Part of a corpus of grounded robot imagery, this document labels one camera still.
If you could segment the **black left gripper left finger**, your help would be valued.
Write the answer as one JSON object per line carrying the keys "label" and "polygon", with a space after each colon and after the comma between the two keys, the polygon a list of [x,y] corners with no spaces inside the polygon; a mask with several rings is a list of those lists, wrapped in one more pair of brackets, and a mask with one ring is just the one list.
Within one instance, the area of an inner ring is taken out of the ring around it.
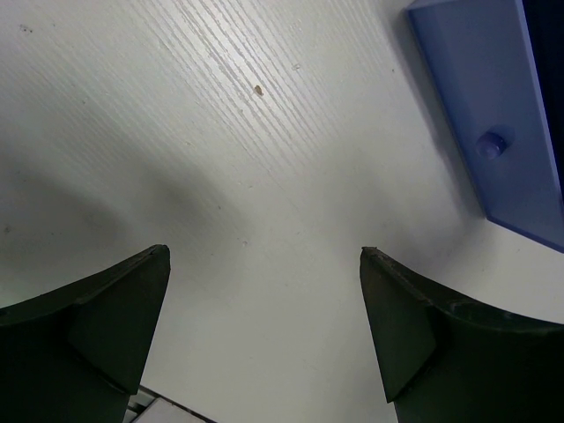
{"label": "black left gripper left finger", "polygon": [[1,310],[3,422],[121,422],[137,394],[171,271],[154,245]]}

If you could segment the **dark blue drawer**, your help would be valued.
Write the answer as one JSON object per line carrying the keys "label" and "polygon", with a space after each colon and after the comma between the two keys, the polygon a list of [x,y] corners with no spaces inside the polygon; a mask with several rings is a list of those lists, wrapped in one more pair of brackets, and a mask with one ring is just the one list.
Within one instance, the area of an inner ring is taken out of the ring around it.
{"label": "dark blue drawer", "polygon": [[563,248],[563,4],[405,11],[486,217]]}

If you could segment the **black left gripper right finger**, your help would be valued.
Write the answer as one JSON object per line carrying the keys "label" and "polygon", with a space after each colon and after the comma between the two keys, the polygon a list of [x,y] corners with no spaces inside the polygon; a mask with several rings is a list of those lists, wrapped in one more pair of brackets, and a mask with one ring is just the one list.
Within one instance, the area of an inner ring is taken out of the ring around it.
{"label": "black left gripper right finger", "polygon": [[361,252],[360,283],[399,421],[562,421],[561,324],[474,300],[376,248]]}

